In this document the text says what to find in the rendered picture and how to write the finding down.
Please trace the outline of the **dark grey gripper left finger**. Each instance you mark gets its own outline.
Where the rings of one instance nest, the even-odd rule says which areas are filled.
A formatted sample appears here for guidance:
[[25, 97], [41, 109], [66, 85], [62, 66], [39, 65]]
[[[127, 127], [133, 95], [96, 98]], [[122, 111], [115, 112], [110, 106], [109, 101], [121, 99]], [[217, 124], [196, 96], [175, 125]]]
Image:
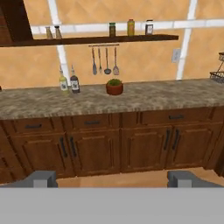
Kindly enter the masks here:
[[34, 171], [23, 180], [19, 180], [10, 184], [2, 185], [2, 188], [20, 187], [20, 188], [51, 188], [58, 187], [56, 181], [56, 171]]

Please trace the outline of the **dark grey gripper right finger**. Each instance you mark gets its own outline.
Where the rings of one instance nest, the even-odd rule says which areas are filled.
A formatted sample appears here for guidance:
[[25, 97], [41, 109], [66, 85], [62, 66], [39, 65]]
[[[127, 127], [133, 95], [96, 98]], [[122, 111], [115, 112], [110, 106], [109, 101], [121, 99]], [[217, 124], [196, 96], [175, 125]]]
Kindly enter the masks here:
[[190, 171], [168, 171], [168, 187], [189, 187], [189, 188], [213, 188], [221, 187], [221, 185], [215, 184], [198, 178]]

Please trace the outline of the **brown wood cupboard door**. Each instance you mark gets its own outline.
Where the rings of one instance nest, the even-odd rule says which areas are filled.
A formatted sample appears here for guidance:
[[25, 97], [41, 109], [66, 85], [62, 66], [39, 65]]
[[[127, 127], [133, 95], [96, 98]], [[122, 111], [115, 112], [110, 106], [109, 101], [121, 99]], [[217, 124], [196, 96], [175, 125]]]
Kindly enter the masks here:
[[[74, 157], [70, 137], [76, 149]], [[119, 131], [95, 130], [68, 134], [73, 164], [78, 176], [114, 174], [120, 171]]]
[[[166, 168], [178, 169], [205, 165], [213, 152], [221, 126], [220, 122], [177, 125], [174, 128]], [[179, 136], [177, 146], [173, 150], [176, 129], [179, 130]]]
[[[67, 157], [64, 157], [60, 138], [64, 138]], [[13, 145], [28, 172], [56, 171], [57, 177], [68, 178], [74, 169], [63, 133], [14, 136]]]
[[122, 130], [122, 172], [146, 172], [162, 170], [165, 166], [168, 146], [164, 150], [166, 130], [171, 126]]

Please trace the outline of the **brown wood drawer front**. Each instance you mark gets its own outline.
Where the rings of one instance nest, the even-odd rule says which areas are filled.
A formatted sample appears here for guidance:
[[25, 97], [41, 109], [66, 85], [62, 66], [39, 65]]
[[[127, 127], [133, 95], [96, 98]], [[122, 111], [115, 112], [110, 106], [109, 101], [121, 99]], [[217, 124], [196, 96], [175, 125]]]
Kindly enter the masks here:
[[73, 130], [108, 129], [112, 127], [109, 115], [75, 115], [70, 118]]
[[140, 123], [142, 125], [152, 125], [201, 122], [207, 119], [209, 112], [209, 108], [180, 108], [144, 111], [140, 113]]
[[11, 122], [17, 134], [53, 131], [53, 122], [49, 118], [25, 118]]

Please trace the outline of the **pale yellow oil bottle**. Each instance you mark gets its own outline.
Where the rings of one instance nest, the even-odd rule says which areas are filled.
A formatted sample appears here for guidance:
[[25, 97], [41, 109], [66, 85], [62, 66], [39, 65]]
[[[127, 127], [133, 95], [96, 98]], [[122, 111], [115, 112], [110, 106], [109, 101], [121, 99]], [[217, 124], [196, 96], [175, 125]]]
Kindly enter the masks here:
[[67, 84], [67, 78], [64, 76], [62, 68], [59, 69], [60, 77], [59, 77], [59, 86], [63, 93], [68, 94], [69, 88]]

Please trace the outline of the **dark vinegar bottle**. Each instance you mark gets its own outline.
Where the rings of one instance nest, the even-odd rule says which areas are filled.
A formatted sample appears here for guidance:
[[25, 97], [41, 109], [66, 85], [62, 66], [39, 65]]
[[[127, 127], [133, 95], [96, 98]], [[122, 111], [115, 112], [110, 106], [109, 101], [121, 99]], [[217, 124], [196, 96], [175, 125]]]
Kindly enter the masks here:
[[70, 77], [70, 82], [71, 82], [71, 89], [72, 92], [75, 93], [79, 93], [80, 92], [80, 84], [79, 84], [79, 79], [78, 77], [75, 75], [75, 71], [72, 68], [71, 69], [71, 77]]

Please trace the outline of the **potted green plant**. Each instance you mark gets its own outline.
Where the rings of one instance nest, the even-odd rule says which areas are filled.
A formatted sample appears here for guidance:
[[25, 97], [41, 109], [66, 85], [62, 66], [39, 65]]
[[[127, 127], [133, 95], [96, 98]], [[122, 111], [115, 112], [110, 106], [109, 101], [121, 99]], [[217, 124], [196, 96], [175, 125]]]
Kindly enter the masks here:
[[120, 95], [123, 92], [123, 83], [118, 79], [109, 80], [106, 84], [106, 91], [109, 95]]

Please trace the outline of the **hanging dark ladle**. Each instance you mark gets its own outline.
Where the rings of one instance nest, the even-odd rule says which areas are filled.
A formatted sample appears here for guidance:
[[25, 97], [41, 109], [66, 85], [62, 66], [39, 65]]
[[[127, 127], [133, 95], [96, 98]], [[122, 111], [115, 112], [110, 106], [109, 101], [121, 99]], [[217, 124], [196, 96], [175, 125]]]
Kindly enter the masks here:
[[109, 68], [109, 57], [108, 57], [108, 48], [107, 47], [105, 49], [105, 53], [106, 53], [106, 65], [107, 65], [107, 67], [104, 69], [104, 73], [105, 74], [111, 74], [111, 69]]

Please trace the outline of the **hanging grey fork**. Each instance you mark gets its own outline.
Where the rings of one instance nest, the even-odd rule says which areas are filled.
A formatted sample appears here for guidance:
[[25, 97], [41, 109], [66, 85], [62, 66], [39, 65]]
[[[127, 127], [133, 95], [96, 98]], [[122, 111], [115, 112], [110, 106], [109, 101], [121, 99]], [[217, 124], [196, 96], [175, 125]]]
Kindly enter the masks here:
[[99, 59], [99, 72], [102, 74], [102, 59], [101, 59], [101, 49], [98, 47], [98, 59]]

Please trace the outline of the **glass salt shaker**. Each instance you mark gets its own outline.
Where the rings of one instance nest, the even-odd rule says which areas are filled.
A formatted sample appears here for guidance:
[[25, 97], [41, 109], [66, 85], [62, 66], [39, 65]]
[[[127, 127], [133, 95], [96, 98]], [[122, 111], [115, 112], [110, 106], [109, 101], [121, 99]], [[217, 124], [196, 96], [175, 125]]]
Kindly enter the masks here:
[[46, 37], [48, 39], [53, 39], [53, 34], [51, 32], [50, 26], [47, 26], [45, 29], [46, 29]]

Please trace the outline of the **glass pepper shaker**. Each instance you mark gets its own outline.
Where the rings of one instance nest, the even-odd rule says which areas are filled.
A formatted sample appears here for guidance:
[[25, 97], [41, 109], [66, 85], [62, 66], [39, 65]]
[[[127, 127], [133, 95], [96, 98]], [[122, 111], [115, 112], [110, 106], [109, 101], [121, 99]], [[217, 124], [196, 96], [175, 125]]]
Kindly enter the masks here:
[[58, 25], [55, 25], [54, 28], [55, 28], [56, 39], [62, 39], [60, 27]]

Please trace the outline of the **green spice jar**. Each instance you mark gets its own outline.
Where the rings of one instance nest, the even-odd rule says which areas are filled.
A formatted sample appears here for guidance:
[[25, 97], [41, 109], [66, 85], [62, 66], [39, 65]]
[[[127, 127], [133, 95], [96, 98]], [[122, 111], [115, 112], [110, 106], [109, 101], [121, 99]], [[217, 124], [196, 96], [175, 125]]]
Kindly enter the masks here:
[[116, 36], [116, 23], [109, 23], [109, 36], [111, 38]]

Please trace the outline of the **white wall socket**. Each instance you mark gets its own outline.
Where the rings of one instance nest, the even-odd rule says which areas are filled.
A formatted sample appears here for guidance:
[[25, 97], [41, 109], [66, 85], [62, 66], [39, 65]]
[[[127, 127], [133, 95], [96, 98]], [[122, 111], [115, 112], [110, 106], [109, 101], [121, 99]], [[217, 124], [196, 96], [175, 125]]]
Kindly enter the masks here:
[[171, 57], [171, 62], [172, 63], [177, 63], [179, 61], [180, 54], [181, 54], [180, 49], [174, 49], [173, 53], [172, 53], [172, 57]]

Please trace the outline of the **dark wood wall shelf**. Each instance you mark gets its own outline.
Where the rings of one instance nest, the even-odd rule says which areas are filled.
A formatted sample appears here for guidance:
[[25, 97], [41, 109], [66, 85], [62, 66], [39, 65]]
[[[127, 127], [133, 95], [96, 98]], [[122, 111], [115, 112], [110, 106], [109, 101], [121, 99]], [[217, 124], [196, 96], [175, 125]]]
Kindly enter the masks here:
[[116, 36], [113, 38], [85, 37], [85, 38], [62, 38], [62, 39], [33, 39], [22, 42], [12, 42], [10, 44], [0, 44], [0, 47], [85, 45], [85, 44], [168, 41], [168, 40], [179, 40], [179, 36], [169, 34], [152, 34], [152, 35], [135, 35], [135, 36]]

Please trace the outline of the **dark wood wall cabinet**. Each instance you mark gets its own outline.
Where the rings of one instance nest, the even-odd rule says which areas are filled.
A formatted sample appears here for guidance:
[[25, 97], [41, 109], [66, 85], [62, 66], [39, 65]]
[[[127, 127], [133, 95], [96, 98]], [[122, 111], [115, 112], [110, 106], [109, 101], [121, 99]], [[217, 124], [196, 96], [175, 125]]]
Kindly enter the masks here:
[[0, 0], [0, 45], [32, 40], [24, 0]]

